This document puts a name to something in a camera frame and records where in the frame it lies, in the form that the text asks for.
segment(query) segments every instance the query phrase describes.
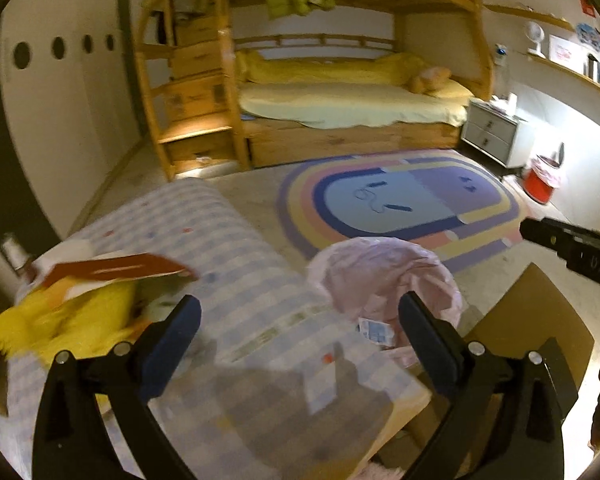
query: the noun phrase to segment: floor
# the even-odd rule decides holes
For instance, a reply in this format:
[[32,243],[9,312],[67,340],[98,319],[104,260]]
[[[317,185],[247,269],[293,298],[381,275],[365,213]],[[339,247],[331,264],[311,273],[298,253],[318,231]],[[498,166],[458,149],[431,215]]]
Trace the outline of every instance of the floor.
[[[291,267],[303,272],[307,261],[286,240],[275,213],[278,185],[289,171],[289,166],[277,166],[210,178],[209,181],[286,258]],[[529,200],[517,186],[514,177],[507,177],[505,182],[525,197],[533,216],[551,216],[566,221],[555,207],[541,206]],[[164,183],[165,179],[152,147],[144,146],[95,207],[88,222]],[[580,389],[580,399],[562,427],[566,457],[565,478],[572,480],[580,475],[592,459],[587,442],[588,428],[600,392],[597,378],[600,367],[600,286],[567,270],[555,253],[522,242],[505,253],[455,275],[467,304],[459,331],[466,333],[480,321],[531,262],[536,263],[570,301],[596,341],[589,370]]]

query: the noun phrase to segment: checkered blanket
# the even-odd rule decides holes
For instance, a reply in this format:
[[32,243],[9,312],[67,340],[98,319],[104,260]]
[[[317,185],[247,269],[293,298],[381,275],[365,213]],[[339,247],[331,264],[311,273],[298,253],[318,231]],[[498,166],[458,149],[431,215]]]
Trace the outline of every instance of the checkered blanket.
[[[74,235],[97,253],[168,256],[201,279],[200,332],[150,408],[197,478],[346,478],[428,402],[429,393],[323,305],[209,184],[168,184]],[[46,372],[10,363],[14,467],[29,479]],[[112,416],[107,430],[141,475]]]

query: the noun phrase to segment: pillow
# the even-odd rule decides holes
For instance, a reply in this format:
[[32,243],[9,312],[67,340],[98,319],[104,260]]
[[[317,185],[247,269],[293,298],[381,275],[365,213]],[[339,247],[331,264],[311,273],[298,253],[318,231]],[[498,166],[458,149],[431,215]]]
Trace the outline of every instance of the pillow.
[[472,97],[475,97],[469,89],[465,88],[458,81],[454,81],[453,79],[448,79],[442,88],[427,92],[427,95],[431,97],[438,97],[440,99],[454,99],[458,103],[466,103],[464,106],[467,106],[469,104],[469,100]]
[[238,81],[270,83],[359,83],[401,86],[427,67],[422,58],[402,52],[376,60],[332,63],[309,59],[264,59],[256,50],[236,53]]
[[451,70],[442,66],[432,66],[420,72],[427,91],[440,90],[451,77]]
[[412,94],[424,94],[441,89],[451,77],[451,70],[441,66],[432,66],[422,70],[409,79],[407,90]]

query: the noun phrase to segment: pink plastic bag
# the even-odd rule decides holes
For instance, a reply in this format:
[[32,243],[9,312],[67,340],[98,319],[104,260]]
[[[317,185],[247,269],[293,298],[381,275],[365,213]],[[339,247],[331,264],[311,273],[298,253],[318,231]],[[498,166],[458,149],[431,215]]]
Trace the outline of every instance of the pink plastic bag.
[[552,166],[550,162],[551,160],[546,157],[535,156],[531,159],[531,171],[533,171],[545,184],[554,189],[558,189],[562,185],[564,173],[561,168]]
[[358,323],[382,321],[395,332],[398,364],[418,362],[398,321],[400,297],[414,290],[437,318],[458,326],[464,310],[451,272],[435,253],[399,238],[352,238],[327,247],[307,266],[307,281],[334,308]]

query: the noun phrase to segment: oval rug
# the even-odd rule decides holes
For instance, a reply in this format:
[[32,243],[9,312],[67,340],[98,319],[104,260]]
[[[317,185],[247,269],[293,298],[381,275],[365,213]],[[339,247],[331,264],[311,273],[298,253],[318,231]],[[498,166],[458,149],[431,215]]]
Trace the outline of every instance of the oval rug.
[[300,164],[282,183],[278,213],[307,258],[347,238],[391,236],[457,272],[521,241],[526,205],[465,156],[421,150]]

